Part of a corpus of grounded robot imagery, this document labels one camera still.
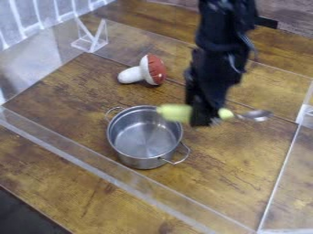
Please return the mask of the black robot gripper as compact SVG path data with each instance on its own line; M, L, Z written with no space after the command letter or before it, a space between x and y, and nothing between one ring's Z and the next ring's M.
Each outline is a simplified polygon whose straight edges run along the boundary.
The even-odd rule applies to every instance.
M190 66L185 69L185 101L193 107L190 126L220 125L218 115L224 107L229 89L237 85L246 73L251 47L241 44L230 51L194 48Z

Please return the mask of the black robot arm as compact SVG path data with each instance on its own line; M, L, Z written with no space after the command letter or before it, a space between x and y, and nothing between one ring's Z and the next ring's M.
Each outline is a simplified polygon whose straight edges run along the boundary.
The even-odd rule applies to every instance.
M198 10L196 48L184 73L193 127L221 121L220 110L228 91L241 82L249 54L256 51L248 37L248 32L256 28L255 0L198 0Z

